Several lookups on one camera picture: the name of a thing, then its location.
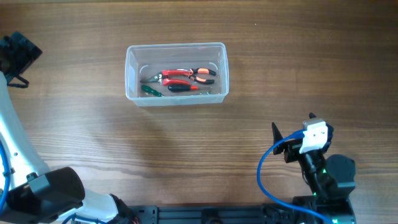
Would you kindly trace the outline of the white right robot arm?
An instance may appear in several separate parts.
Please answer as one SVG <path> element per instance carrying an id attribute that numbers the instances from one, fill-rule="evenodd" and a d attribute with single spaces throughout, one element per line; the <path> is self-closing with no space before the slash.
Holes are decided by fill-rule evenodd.
<path id="1" fill-rule="evenodd" d="M 325 157 L 334 128 L 310 113 L 303 129 L 284 138 L 272 123 L 274 155 L 283 154 L 286 163 L 298 162 L 311 196 L 294 197 L 287 207 L 295 221 L 308 223 L 355 223 L 349 201 L 355 189 L 355 161 L 341 154 Z"/>

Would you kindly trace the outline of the red handled pruning shears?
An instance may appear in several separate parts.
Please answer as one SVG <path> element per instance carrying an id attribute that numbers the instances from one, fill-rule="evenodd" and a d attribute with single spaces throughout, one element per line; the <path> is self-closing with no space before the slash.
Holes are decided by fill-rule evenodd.
<path id="1" fill-rule="evenodd" d="M 149 77 L 143 78 L 141 83 L 160 83 L 163 86 L 169 85 L 190 85 L 190 82 L 187 80 L 178 79 L 178 77 L 186 77 L 189 78 L 192 74 L 189 70 L 162 70 L 161 72 Z"/>

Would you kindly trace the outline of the clear plastic container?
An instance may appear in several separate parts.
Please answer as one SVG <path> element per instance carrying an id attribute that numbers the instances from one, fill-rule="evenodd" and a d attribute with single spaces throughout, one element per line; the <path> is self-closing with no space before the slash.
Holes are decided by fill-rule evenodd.
<path id="1" fill-rule="evenodd" d="M 189 70 L 187 80 L 210 95 L 191 95 L 190 91 L 171 92 L 160 83 L 141 83 L 162 70 Z M 157 97 L 141 90 L 148 85 L 161 92 Z M 193 44 L 132 45 L 126 52 L 125 92 L 137 106 L 177 106 L 221 103 L 229 93 L 229 67 L 226 47 L 221 42 Z"/>

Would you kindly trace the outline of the green handled screwdriver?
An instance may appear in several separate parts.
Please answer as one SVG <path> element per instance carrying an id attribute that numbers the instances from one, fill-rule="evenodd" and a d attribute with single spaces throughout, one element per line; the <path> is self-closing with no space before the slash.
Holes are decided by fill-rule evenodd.
<path id="1" fill-rule="evenodd" d="M 163 97 L 163 94 L 161 94 L 161 92 L 159 92 L 159 91 L 157 91 L 157 90 L 151 88 L 151 87 L 148 86 L 148 85 L 141 85 L 141 90 L 144 91 L 144 92 L 146 92 L 146 93 L 148 93 L 148 94 L 157 96 L 157 97 Z"/>

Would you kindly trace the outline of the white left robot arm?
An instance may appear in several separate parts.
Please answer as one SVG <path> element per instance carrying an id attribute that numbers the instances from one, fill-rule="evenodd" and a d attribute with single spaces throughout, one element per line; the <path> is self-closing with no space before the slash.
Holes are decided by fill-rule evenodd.
<path id="1" fill-rule="evenodd" d="M 70 167 L 51 170 L 34 149 L 9 88 L 29 86 L 22 74 L 41 54 L 18 31 L 1 38 L 1 221 L 140 223 L 120 198 L 86 189 Z"/>

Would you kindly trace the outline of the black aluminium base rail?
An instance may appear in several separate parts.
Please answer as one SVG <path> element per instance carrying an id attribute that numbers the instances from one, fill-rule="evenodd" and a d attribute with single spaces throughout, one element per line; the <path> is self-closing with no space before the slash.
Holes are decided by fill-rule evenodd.
<path id="1" fill-rule="evenodd" d="M 297 215 L 272 204 L 255 206 L 131 206 L 141 224 L 273 224 L 296 223 Z"/>

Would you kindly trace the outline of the black red screwdriver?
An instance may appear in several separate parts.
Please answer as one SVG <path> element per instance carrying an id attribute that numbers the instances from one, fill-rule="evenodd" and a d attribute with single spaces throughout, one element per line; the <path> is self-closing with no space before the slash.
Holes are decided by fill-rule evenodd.
<path id="1" fill-rule="evenodd" d="M 169 85 L 167 88 L 169 91 L 175 93 L 199 90 L 199 87 L 193 85 Z"/>

